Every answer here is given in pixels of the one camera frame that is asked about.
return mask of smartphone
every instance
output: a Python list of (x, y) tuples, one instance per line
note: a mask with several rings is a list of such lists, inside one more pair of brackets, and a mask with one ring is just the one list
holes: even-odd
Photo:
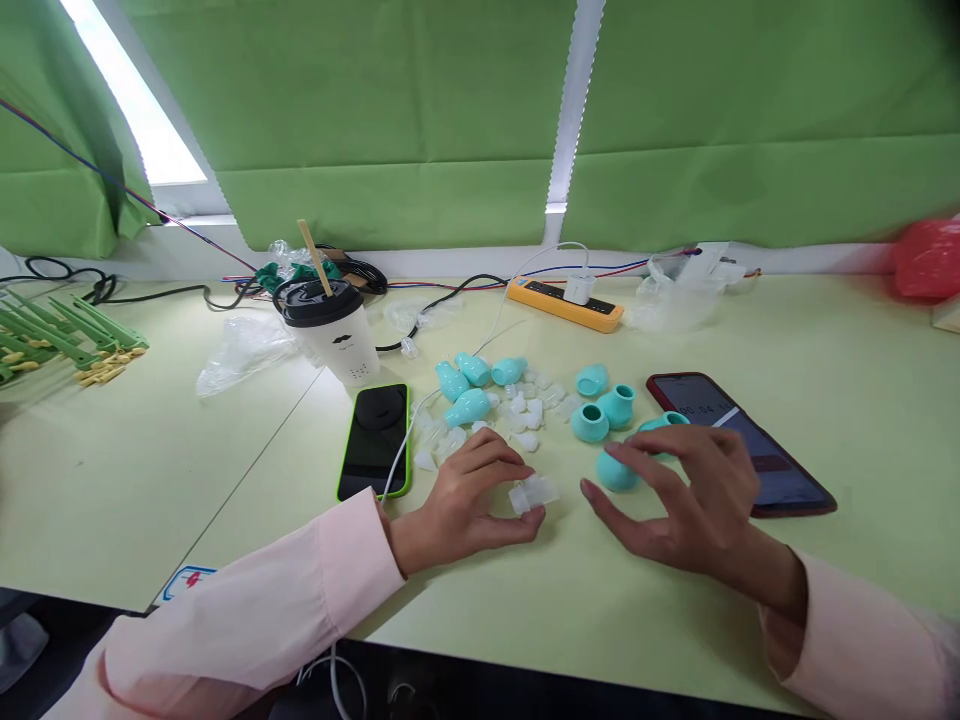
[[(694, 425), (713, 425), (739, 407), (703, 373), (651, 375), (647, 390), (664, 410), (682, 413)], [(753, 517), (825, 515), (837, 509), (833, 496), (742, 407), (723, 426), (743, 436), (760, 478), (760, 495), (750, 513)]]
[(407, 396), (407, 386), (402, 384), (367, 388), (357, 393), (337, 485), (340, 502), (368, 487), (373, 488), (378, 498), (384, 491), (387, 497), (399, 497), (410, 490), (409, 443), (400, 455), (389, 489), (386, 487), (387, 475), (407, 434)]

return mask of green phone case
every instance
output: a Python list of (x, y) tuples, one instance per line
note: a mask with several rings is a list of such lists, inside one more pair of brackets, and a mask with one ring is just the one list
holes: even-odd
[[(407, 385), (406, 383), (391, 383), (390, 385), (374, 385), (373, 387), (370, 387), (370, 388), (364, 388), (360, 392), (362, 393), (362, 392), (365, 392), (366, 390), (373, 390), (374, 388), (378, 388), (378, 387), (396, 387), (397, 385), (402, 385), (407, 389), (407, 403), (405, 408), (407, 411), (407, 416), (406, 416), (406, 421), (403, 423), (403, 426), (407, 430), (409, 430), (410, 429), (410, 386), (409, 385)], [(356, 414), (356, 407), (357, 407), (356, 400), (354, 400), (353, 402), (353, 407), (354, 407), (354, 411), (350, 415), (351, 423), (353, 422), (353, 416)], [(350, 443), (350, 437), (347, 436), (347, 444), (349, 443)], [(343, 458), (340, 460), (340, 469), (341, 469), (340, 476), (341, 477), (343, 477), (343, 463), (347, 459), (347, 444), (343, 446)], [(408, 492), (410, 492), (410, 439), (409, 438), (407, 439), (406, 445), (403, 446), (403, 454), (404, 454), (404, 460), (405, 460), (403, 465), (404, 465), (404, 468), (406, 469), (406, 476), (403, 478), (403, 487), (401, 487), (399, 490), (394, 490), (392, 493), (387, 493), (388, 498), (402, 497), (403, 495), (406, 495)], [(343, 502), (343, 500), (340, 499), (340, 481), (339, 480), (337, 480), (337, 489), (334, 492), (334, 496), (337, 498), (337, 502)], [(377, 500), (380, 500), (382, 497), (383, 497), (382, 494), (377, 495)]]

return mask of desk label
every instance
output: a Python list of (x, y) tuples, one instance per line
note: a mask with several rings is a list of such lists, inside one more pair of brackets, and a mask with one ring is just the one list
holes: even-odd
[(163, 588), (163, 592), (154, 600), (154, 605), (162, 605), (163, 603), (170, 602), (177, 595), (203, 582), (216, 571), (216, 568), (203, 568), (197, 565), (181, 566), (181, 568), (173, 574), (169, 582), (167, 582), (166, 587)]

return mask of pink sleeve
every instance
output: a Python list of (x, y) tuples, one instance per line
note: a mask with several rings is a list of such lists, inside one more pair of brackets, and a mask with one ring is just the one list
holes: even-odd
[(230, 718), (403, 585), (373, 492), (228, 565), (147, 618), (119, 618), (51, 718)]
[(761, 609), (767, 659), (785, 688), (843, 720), (939, 720), (957, 711), (949, 624), (929, 622), (866, 581), (796, 555), (807, 572), (806, 629)]

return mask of phone screen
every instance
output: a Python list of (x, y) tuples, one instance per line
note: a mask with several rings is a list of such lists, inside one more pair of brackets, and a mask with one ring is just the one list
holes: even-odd
[[(346, 500), (368, 487), (382, 495), (406, 434), (406, 385), (387, 385), (357, 393), (337, 499)], [(397, 493), (406, 484), (407, 453), (404, 452), (393, 473), (389, 492)]]
[[(695, 373), (651, 378), (669, 404), (694, 425), (713, 425), (736, 407), (706, 375)], [(832, 506), (830, 497), (790, 455), (741, 409), (724, 427), (736, 430), (750, 452), (760, 478), (758, 506)]]

